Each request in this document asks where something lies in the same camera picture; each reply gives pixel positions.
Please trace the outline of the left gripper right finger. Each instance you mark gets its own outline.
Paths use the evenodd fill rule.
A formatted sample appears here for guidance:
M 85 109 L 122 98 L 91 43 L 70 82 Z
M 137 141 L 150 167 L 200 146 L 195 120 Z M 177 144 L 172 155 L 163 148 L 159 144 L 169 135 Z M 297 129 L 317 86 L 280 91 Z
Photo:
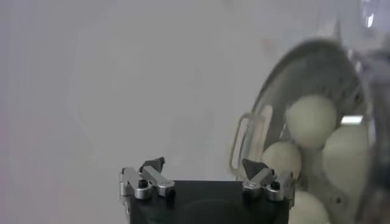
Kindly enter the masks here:
M 243 159 L 247 179 L 243 181 L 243 195 L 249 199 L 265 195 L 269 201 L 294 202 L 296 182 L 293 173 L 283 171 L 276 174 L 265 163 Z

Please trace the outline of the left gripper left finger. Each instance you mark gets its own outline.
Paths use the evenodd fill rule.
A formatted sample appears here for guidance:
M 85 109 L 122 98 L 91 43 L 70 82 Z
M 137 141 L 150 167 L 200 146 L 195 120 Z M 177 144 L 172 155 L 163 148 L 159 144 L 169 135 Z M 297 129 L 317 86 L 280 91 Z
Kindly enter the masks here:
M 170 200 L 176 196 L 175 182 L 165 178 L 161 172 L 164 157 L 147 160 L 138 169 L 125 167 L 119 173 L 119 195 L 134 196 L 138 200 L 148 200 L 155 189 L 158 196 Z

